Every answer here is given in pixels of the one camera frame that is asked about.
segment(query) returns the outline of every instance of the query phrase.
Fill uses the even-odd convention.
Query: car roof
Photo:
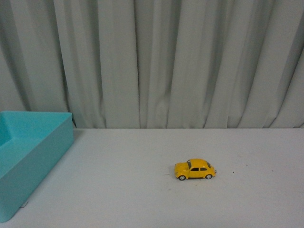
[[[195,158],[195,159],[190,159],[190,162],[191,162],[191,165],[193,167],[204,167],[204,166],[207,166],[207,162],[203,159],[198,159],[198,158]]]

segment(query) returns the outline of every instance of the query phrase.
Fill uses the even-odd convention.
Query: white curtain
[[[0,111],[304,127],[303,47],[304,0],[1,0]]]

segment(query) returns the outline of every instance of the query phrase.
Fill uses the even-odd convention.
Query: car wheel
[[[183,180],[186,179],[186,177],[185,177],[185,176],[180,176],[179,179],[180,179],[180,181],[181,181],[181,180],[183,181]]]
[[[208,174],[205,178],[209,180],[209,179],[212,178],[212,175],[211,175],[211,174]]]

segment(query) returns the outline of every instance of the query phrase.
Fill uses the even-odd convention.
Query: car hood
[[[175,172],[181,172],[181,171],[185,171],[188,170],[188,164],[186,162],[183,163],[177,163],[175,165]]]

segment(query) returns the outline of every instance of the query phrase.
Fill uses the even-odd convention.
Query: toy car
[[[203,159],[190,159],[187,162],[175,164],[174,173],[176,178],[183,181],[194,178],[211,179],[216,176],[217,171]]]

